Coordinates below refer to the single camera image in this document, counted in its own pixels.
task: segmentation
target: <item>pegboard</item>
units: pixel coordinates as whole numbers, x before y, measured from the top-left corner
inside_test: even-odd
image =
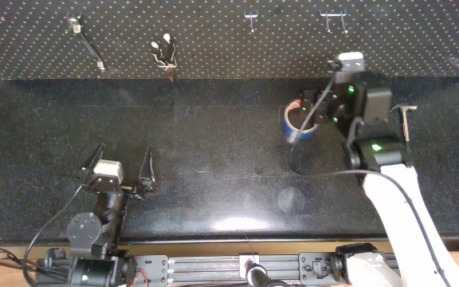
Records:
[[[347,12],[344,33],[320,11]],[[255,32],[244,13],[258,13]],[[85,35],[106,73],[74,36]],[[3,79],[165,78],[150,42],[171,33],[180,78],[326,77],[326,61],[361,51],[388,76],[459,76],[459,0],[0,0]]]

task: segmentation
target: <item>hammer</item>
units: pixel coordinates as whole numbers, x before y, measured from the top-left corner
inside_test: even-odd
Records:
[[[395,108],[399,108],[399,116],[402,120],[403,136],[405,138],[406,150],[410,151],[410,135],[408,133],[408,123],[406,122],[406,112],[415,111],[418,109],[417,105],[408,105],[408,104],[396,104],[392,107],[391,111]]]

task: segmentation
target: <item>black countertop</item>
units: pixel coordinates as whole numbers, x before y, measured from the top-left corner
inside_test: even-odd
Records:
[[[459,237],[459,78],[394,78],[409,114],[426,206]],[[0,244],[28,242],[72,195],[97,144],[136,179],[147,147],[158,191],[131,201],[122,242],[385,238],[352,176],[309,178],[288,167],[282,108],[320,80],[0,81]],[[391,113],[391,124],[398,121]],[[343,170],[340,136],[322,127],[302,143],[312,173]],[[64,243],[82,194],[41,236]]]

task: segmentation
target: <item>green light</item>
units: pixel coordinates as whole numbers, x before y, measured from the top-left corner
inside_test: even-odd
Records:
[[[373,143],[373,144],[371,145],[371,148],[373,148],[373,151],[380,151],[380,150],[382,150],[382,147],[380,147],[380,146],[379,146],[378,144],[376,144],[376,143]]]

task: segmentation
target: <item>blue tape roll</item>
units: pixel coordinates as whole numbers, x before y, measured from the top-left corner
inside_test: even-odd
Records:
[[[284,109],[284,116],[283,116],[283,131],[286,135],[286,141],[290,144],[293,143],[297,133],[300,132],[298,128],[293,127],[292,123],[288,118],[288,112],[295,108],[300,108],[300,99],[292,100]],[[299,135],[299,140],[306,140],[310,138],[312,135],[315,134],[316,129],[318,128],[318,124],[315,124],[312,128],[307,130],[303,130]]]

